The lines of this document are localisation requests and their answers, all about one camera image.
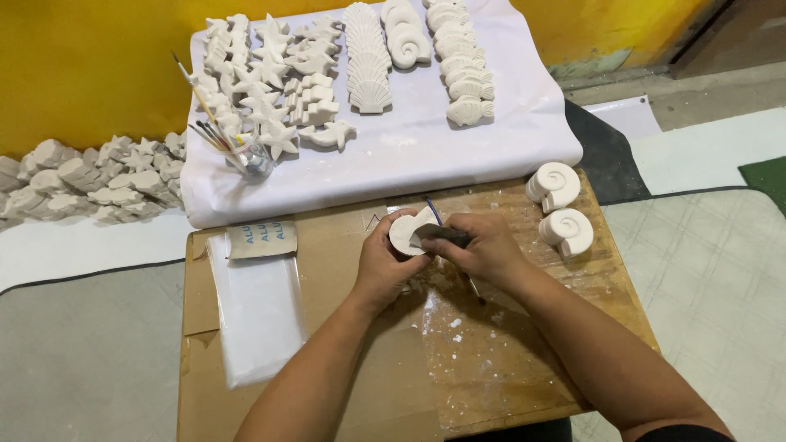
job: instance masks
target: wooden table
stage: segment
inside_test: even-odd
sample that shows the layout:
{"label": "wooden table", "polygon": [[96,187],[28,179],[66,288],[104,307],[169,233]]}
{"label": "wooden table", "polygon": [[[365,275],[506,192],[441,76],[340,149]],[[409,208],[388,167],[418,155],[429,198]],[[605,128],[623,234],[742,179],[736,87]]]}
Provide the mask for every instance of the wooden table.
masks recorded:
{"label": "wooden table", "polygon": [[[530,261],[606,311],[657,351],[656,340],[601,208],[584,173],[578,174],[582,192],[569,207],[589,218],[595,239],[587,252],[570,260],[562,260],[540,238],[542,210],[527,198],[523,179],[428,195],[443,219],[455,212],[502,214]],[[352,207],[360,208],[352,208],[353,212],[347,212],[347,208],[330,209],[328,215],[323,211],[313,219],[310,213],[295,215],[299,235],[303,233],[298,265],[309,267],[306,260],[301,260],[301,254],[310,257],[312,267],[315,260],[329,263],[323,266],[323,277],[304,280],[301,275],[301,291],[323,296],[324,280],[332,276],[331,290],[345,296],[354,281],[360,242],[373,229],[369,221],[401,207],[424,206],[423,196],[416,195],[355,204]],[[330,225],[347,218],[355,219],[359,227],[347,232],[346,241],[334,239],[334,249],[343,248],[344,261],[335,262],[332,253],[322,256],[308,251],[314,248],[311,246],[315,241],[325,237],[323,233],[330,230]],[[264,384],[255,384],[228,391],[224,385],[215,286],[204,254],[205,239],[221,231],[195,232],[189,236],[186,247],[178,440],[231,440],[248,407],[264,388]],[[396,301],[397,306],[412,309],[407,320],[423,332],[444,437],[467,436],[588,411],[589,404],[570,382],[526,312],[488,285],[477,285],[482,299],[472,294],[452,264],[438,261],[410,283],[409,294]],[[313,332],[332,309],[309,311],[308,305],[324,303],[307,303],[305,307],[307,325]],[[457,319],[461,320],[460,325],[456,325]]]}
{"label": "wooden table", "polygon": [[[503,215],[531,262],[659,352],[601,207],[583,171],[578,174],[582,192],[568,207],[589,218],[595,238],[587,252],[570,260],[563,260],[540,238],[538,224],[543,213],[527,198],[523,180],[445,190],[429,197],[443,221],[455,212]],[[420,209],[423,197],[397,198],[388,207]],[[445,437],[589,411],[589,404],[521,306],[493,287],[476,284],[485,301],[471,294],[450,263],[443,269],[429,267],[412,284],[416,294],[428,297],[419,326],[425,329],[429,371]],[[452,327],[456,319],[461,324]]]}

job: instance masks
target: hand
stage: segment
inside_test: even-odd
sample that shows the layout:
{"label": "hand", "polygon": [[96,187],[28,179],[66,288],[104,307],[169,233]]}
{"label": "hand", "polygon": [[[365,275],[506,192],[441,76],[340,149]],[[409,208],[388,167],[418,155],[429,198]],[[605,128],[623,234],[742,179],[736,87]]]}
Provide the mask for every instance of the hand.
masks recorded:
{"label": "hand", "polygon": [[480,278],[503,292],[510,293],[517,286],[516,277],[531,264],[500,215],[455,213],[445,227],[461,230],[472,237],[466,249],[444,239],[427,239],[423,249],[456,264],[463,272]]}
{"label": "hand", "polygon": [[385,216],[376,229],[363,242],[358,266],[358,279],[347,297],[375,316],[383,311],[401,293],[404,285],[415,274],[428,266],[431,256],[413,256],[399,262],[387,233],[391,224],[403,215],[417,215],[413,208],[403,208]]}

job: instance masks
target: white sheet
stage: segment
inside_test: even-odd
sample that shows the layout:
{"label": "white sheet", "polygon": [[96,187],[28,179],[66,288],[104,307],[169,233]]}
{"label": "white sheet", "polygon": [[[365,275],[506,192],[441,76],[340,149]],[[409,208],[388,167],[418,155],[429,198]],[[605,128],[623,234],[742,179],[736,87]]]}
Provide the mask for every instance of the white sheet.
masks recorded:
{"label": "white sheet", "polygon": [[647,95],[583,107],[622,132],[628,142],[663,132],[655,120]]}
{"label": "white sheet", "polygon": [[785,140],[786,108],[776,108],[633,140],[630,148],[649,191],[664,195],[746,186],[737,168],[786,156]]}
{"label": "white sheet", "polygon": [[[410,0],[425,16],[419,0]],[[381,4],[372,7],[379,11]],[[468,0],[478,45],[494,73],[494,122],[454,127],[445,117],[450,103],[439,64],[393,71],[393,110],[382,116],[351,111],[347,53],[338,55],[333,83],[341,104],[338,120],[358,128],[343,153],[301,149],[287,156],[262,183],[246,183],[209,145],[188,131],[189,160],[182,172],[186,214],[197,228],[262,219],[292,212],[367,201],[404,193],[524,176],[548,161],[575,165],[581,145],[567,125],[560,88],[545,70],[524,17],[508,2]],[[290,28],[342,9],[285,17]],[[205,32],[191,39],[193,69],[202,69]],[[343,46],[343,36],[337,41]],[[252,36],[252,47],[261,45]],[[204,120],[192,106],[189,122]]]}
{"label": "white sheet", "polygon": [[0,232],[0,293],[30,282],[182,260],[193,231],[179,208],[115,226],[83,216],[28,220]]}
{"label": "white sheet", "polygon": [[219,297],[226,386],[272,378],[308,338],[297,305],[295,258],[228,260],[225,234],[208,238],[208,248]]}

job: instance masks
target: white cloth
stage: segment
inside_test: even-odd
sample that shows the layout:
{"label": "white cloth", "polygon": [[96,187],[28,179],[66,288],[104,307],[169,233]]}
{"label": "white cloth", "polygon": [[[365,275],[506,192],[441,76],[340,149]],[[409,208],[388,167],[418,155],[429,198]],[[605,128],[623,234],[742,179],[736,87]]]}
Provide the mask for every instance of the white cloth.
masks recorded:
{"label": "white cloth", "polygon": [[[423,17],[419,0],[410,0]],[[372,7],[379,11],[381,4]],[[521,177],[538,166],[561,161],[576,165],[582,147],[565,120],[564,98],[545,70],[527,22],[508,2],[468,0],[478,46],[496,88],[493,121],[457,127],[446,119],[450,98],[432,56],[429,66],[390,76],[393,109],[383,115],[352,111],[347,92],[347,51],[343,36],[333,82],[341,104],[337,120],[358,128],[346,149],[301,149],[283,156],[264,182],[246,182],[198,134],[188,131],[188,161],[181,184],[185,212],[199,229],[293,212]],[[291,29],[342,9],[283,17]],[[191,38],[194,71],[203,68],[205,31]],[[261,46],[252,36],[252,48]],[[192,103],[189,123],[206,120]]]}

